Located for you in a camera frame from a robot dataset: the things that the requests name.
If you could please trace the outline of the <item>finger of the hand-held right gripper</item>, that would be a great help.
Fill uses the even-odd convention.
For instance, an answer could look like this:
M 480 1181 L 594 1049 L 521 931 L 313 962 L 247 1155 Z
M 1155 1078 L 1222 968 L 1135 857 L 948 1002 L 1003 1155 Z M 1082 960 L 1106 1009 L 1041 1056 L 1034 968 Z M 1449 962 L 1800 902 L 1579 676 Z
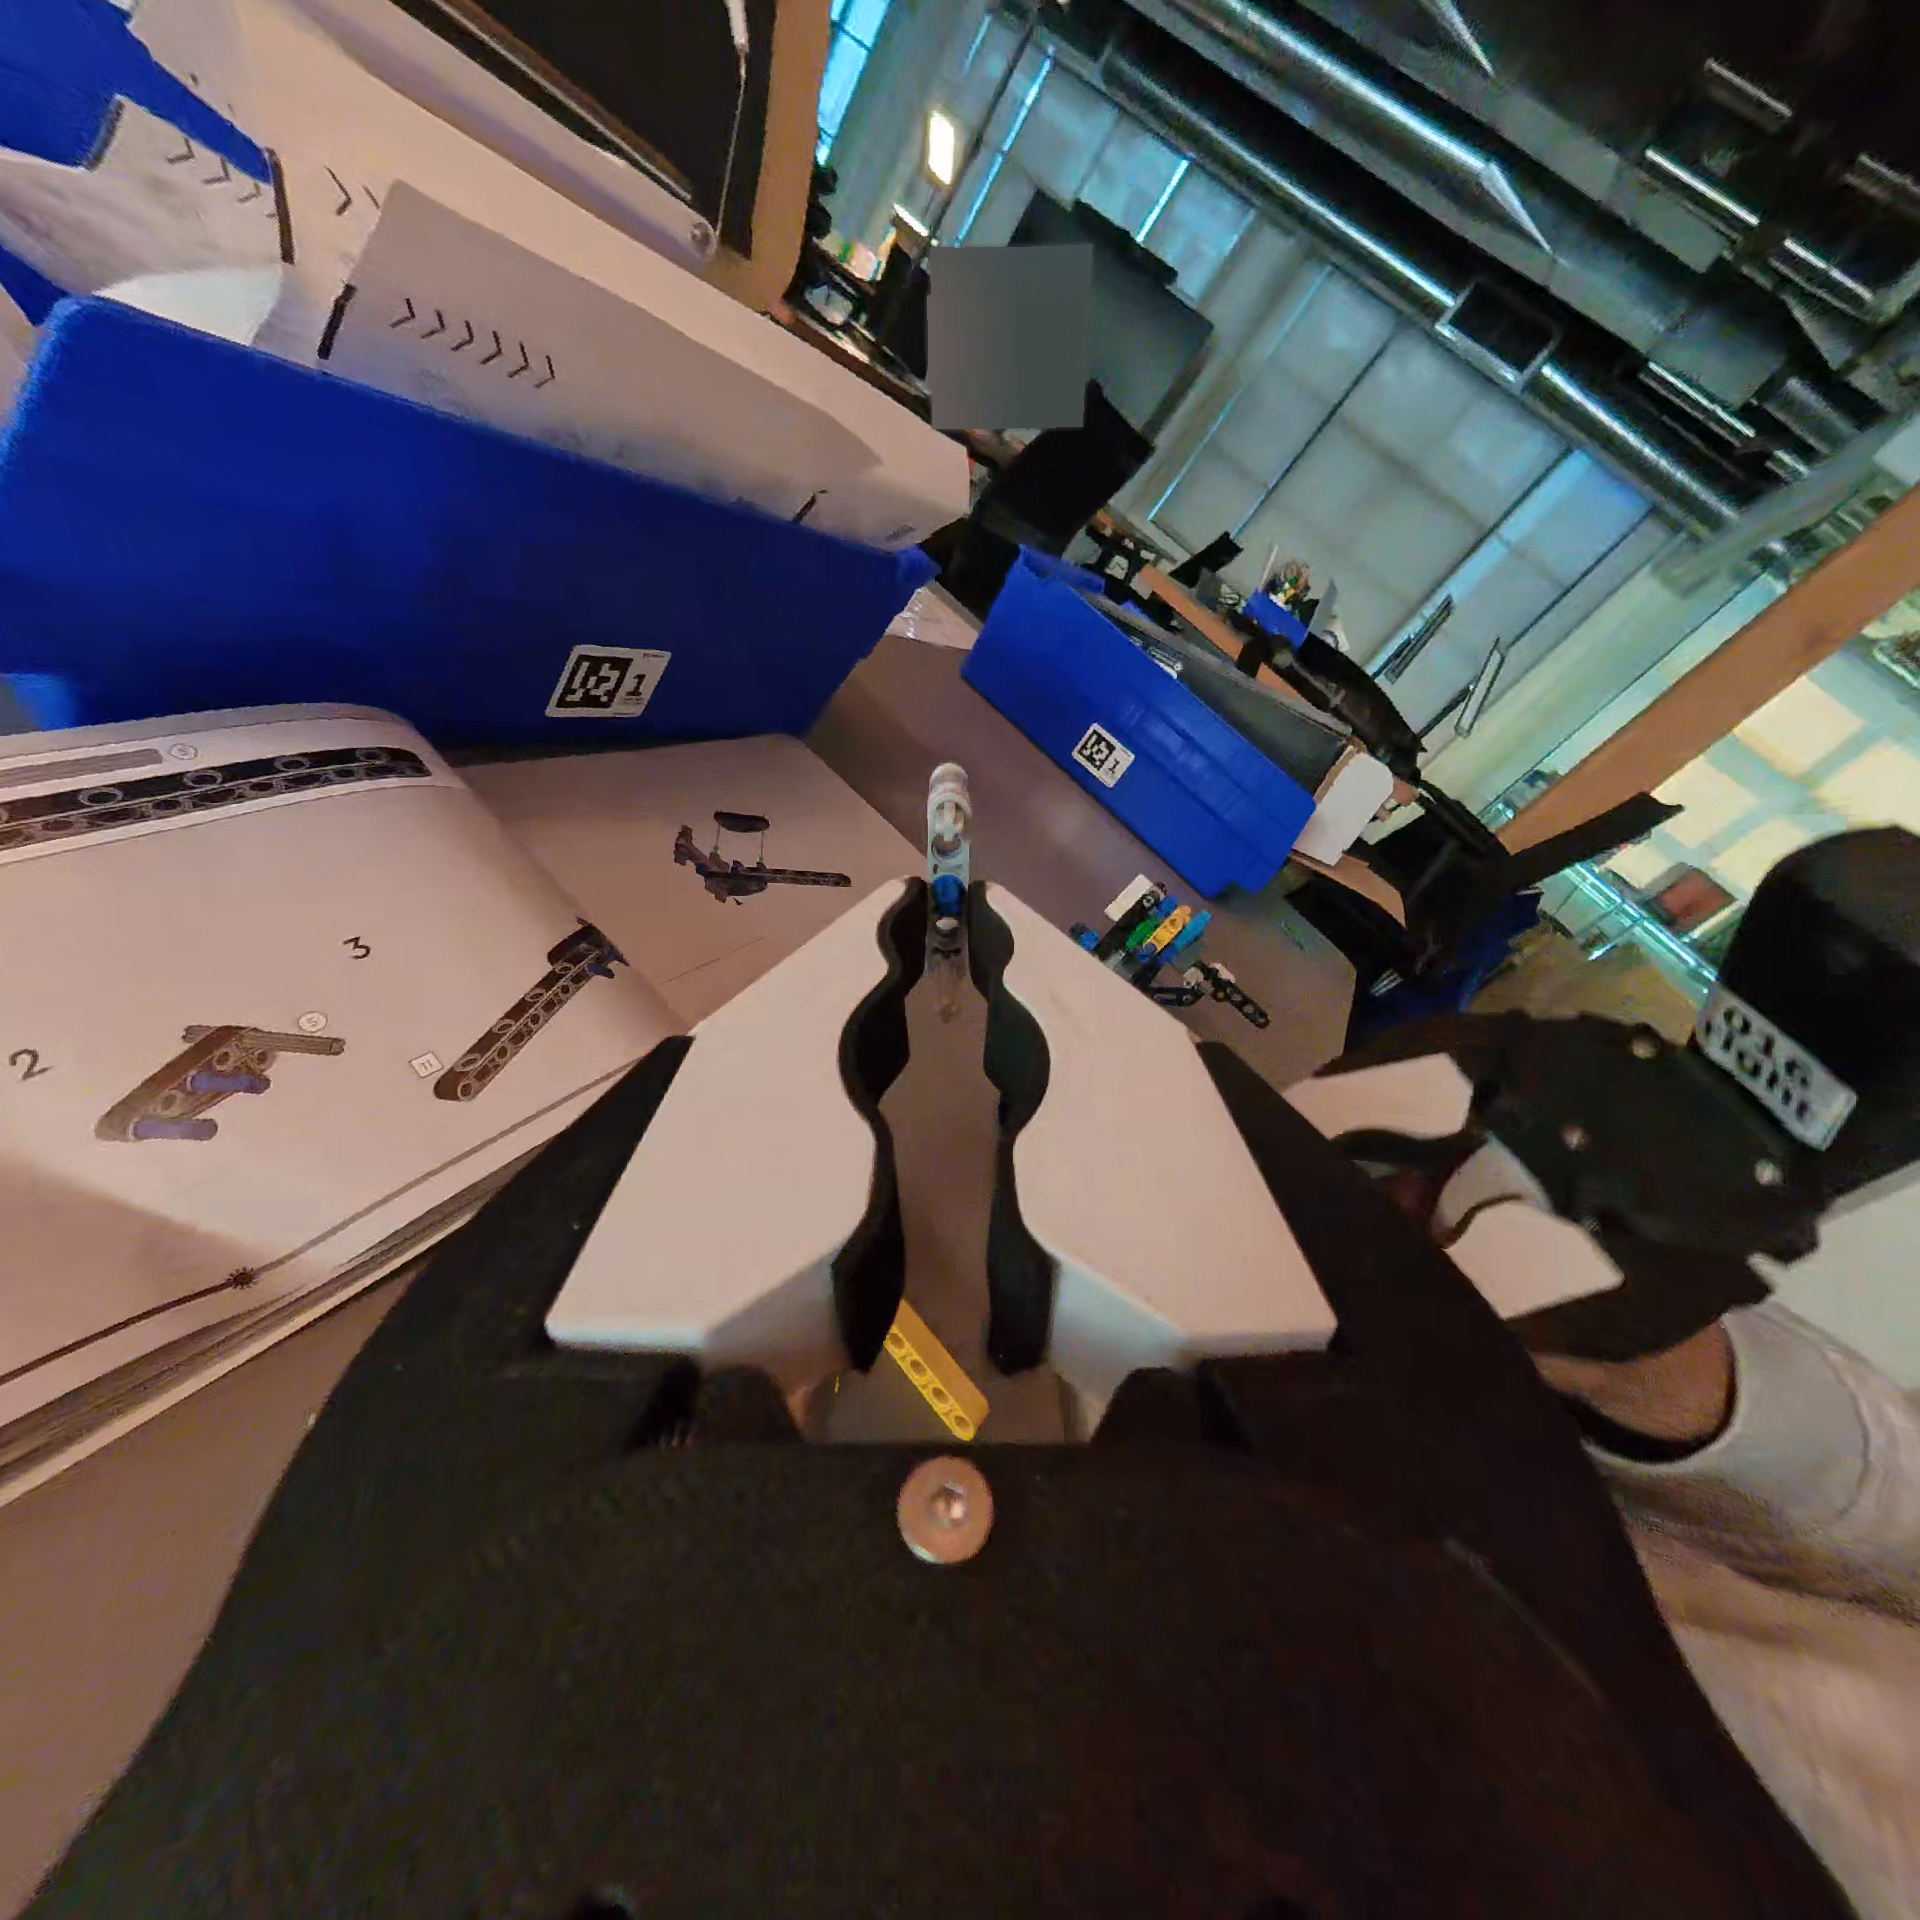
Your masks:
M 1437 1199 L 1437 1239 L 1500 1319 L 1585 1303 L 1625 1286 L 1621 1264 L 1500 1142 L 1475 1148 Z
M 1315 1076 L 1283 1099 L 1332 1142 L 1443 1142 L 1467 1129 L 1475 1085 L 1449 1056 L 1421 1056 Z

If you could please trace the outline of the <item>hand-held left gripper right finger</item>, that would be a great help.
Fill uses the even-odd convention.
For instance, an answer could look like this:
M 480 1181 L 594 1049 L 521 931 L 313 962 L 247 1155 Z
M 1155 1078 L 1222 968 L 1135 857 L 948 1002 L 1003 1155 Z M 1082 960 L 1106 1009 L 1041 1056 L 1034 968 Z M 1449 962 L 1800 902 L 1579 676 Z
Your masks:
M 986 1009 L 986 1350 L 1078 1417 L 1139 1370 L 1328 1350 L 1334 1311 L 1202 1045 L 998 880 L 967 902 Z

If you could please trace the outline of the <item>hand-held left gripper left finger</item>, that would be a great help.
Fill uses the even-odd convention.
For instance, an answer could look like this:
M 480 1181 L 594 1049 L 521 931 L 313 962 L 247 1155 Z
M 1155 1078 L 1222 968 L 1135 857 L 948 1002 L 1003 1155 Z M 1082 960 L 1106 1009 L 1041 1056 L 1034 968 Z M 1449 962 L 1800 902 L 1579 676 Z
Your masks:
M 565 1350 L 872 1370 L 907 1289 L 897 1151 L 925 880 L 889 878 L 694 1027 L 573 1257 Z

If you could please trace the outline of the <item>grey lego beam blue pin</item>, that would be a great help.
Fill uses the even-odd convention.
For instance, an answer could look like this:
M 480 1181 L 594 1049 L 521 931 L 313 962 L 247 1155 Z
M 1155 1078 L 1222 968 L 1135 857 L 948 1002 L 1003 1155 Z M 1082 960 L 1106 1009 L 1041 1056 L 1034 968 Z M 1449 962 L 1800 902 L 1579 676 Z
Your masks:
M 925 983 L 939 1021 L 958 1018 L 972 908 L 972 777 L 944 763 L 925 786 Z

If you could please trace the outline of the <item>person's right forearm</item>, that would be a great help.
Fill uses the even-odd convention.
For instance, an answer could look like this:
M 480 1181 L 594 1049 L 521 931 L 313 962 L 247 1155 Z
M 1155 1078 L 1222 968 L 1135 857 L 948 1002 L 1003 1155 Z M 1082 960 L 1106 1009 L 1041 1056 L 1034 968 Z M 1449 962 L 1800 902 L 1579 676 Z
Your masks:
M 1720 1319 L 1738 1364 L 1700 1452 L 1569 1402 L 1717 1714 L 1875 1920 L 1920 1910 L 1920 1417 L 1802 1314 Z

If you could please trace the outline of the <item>colourful lego assembly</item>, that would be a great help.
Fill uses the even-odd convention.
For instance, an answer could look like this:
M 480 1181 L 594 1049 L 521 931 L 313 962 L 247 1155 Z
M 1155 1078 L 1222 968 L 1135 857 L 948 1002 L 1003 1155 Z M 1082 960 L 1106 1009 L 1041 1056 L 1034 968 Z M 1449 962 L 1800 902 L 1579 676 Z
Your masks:
M 1070 937 L 1135 985 L 1149 983 L 1192 944 L 1198 944 L 1214 919 L 1212 908 L 1179 902 L 1155 878 L 1135 878 L 1132 886 L 1122 886 L 1122 895 L 1103 913 L 1103 927 L 1078 923 L 1070 927 Z

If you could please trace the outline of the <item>yellow lego beam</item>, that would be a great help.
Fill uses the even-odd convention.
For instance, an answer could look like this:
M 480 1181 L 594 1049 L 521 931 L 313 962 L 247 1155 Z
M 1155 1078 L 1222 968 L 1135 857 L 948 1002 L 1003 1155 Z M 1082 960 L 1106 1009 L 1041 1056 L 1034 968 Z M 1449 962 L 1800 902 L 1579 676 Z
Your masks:
M 958 1444 L 983 1433 L 983 1423 L 990 1417 L 986 1390 L 967 1376 L 916 1303 L 897 1303 L 883 1353 Z

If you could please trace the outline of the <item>lego instruction booklet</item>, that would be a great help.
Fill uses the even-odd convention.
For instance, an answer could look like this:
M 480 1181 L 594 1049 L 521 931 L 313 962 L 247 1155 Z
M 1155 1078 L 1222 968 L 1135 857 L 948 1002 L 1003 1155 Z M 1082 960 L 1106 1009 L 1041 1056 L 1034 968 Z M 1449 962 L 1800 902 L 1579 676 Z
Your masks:
M 385 1282 L 911 871 L 787 735 L 466 770 L 342 706 L 10 735 L 4 1500 Z

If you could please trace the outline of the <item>person's right hand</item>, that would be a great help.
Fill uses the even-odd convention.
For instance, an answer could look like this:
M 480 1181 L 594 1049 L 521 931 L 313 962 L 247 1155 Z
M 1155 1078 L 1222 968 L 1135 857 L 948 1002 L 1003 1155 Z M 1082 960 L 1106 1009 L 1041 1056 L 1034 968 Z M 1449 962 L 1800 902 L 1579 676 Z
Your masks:
M 1549 1388 L 1634 1444 L 1700 1452 L 1728 1427 L 1738 1364 L 1723 1321 L 1676 1345 L 1608 1364 L 1537 1350 Z

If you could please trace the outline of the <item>white cardboard sheet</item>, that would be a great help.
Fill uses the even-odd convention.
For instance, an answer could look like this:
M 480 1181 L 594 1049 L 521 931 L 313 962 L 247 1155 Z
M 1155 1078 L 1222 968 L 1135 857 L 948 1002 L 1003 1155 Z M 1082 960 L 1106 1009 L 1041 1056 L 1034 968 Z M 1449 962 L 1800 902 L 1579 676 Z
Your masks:
M 1315 811 L 1294 836 L 1291 857 L 1309 866 L 1337 866 L 1358 834 L 1397 807 L 1397 772 L 1355 742 L 1344 744 L 1332 772 L 1315 788 Z

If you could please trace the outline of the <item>blue plastic bin with cardboard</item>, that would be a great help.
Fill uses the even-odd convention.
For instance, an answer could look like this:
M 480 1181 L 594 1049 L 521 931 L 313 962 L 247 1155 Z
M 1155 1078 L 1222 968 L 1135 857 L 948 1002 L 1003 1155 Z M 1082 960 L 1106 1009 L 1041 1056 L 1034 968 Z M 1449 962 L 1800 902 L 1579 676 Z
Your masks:
M 975 686 L 1202 897 L 1262 895 L 1315 800 L 1135 637 L 1086 571 L 1031 545 L 967 653 Z

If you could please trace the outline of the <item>wooden desk with clutter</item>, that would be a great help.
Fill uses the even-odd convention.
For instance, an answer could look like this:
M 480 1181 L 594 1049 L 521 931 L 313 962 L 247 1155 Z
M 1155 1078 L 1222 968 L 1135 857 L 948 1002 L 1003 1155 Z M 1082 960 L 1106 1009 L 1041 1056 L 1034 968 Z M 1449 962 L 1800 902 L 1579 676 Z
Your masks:
M 1222 533 L 1186 561 L 1167 565 L 1167 554 L 1139 525 L 1112 505 L 1089 516 L 1103 584 L 1118 601 L 1139 606 L 1146 621 L 1167 635 L 1192 635 L 1222 653 L 1245 681 L 1285 688 L 1285 697 L 1334 718 L 1367 755 L 1374 755 L 1399 782 L 1423 777 L 1423 737 L 1407 727 L 1392 692 L 1345 658 L 1332 635 L 1309 625 L 1300 647 L 1256 635 L 1238 606 L 1226 606 L 1222 578 L 1244 545 Z M 1309 588 L 1309 571 L 1285 561 L 1278 571 L 1278 597 L 1307 621 L 1323 611 Z

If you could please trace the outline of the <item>large blue plastic bin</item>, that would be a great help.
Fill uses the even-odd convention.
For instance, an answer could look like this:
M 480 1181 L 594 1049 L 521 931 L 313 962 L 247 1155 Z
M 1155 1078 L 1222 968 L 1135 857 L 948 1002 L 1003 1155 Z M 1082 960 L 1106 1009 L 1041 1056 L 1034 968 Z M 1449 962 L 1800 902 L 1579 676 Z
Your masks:
M 62 302 L 4 424 L 40 731 L 385 710 L 444 749 L 809 735 L 934 565 Z

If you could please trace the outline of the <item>white cardboard box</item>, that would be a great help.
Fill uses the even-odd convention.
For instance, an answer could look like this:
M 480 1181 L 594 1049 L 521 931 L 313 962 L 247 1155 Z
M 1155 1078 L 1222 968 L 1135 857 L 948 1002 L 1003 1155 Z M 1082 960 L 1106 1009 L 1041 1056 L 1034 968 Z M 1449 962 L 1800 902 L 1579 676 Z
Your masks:
M 393 186 L 316 366 L 457 419 L 907 548 L 972 505 L 972 458 L 903 400 L 658 251 L 639 297 Z
M 262 345 L 291 267 L 279 172 L 263 179 L 179 132 L 89 167 L 4 151 L 4 251 L 73 297 Z

